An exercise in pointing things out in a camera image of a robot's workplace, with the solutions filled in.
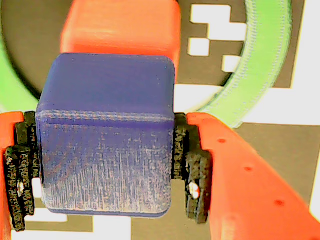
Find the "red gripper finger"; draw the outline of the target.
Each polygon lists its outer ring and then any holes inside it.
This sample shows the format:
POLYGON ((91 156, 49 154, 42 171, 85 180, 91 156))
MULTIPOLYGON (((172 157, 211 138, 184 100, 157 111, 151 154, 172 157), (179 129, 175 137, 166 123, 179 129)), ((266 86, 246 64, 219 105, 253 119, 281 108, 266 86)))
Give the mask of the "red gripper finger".
POLYGON ((35 112, 0 115, 0 238, 25 230, 35 213, 32 180, 40 176, 35 112))
POLYGON ((172 178, 185 210, 213 240, 317 240, 320 223, 294 189, 234 130, 207 113, 177 113, 172 178))

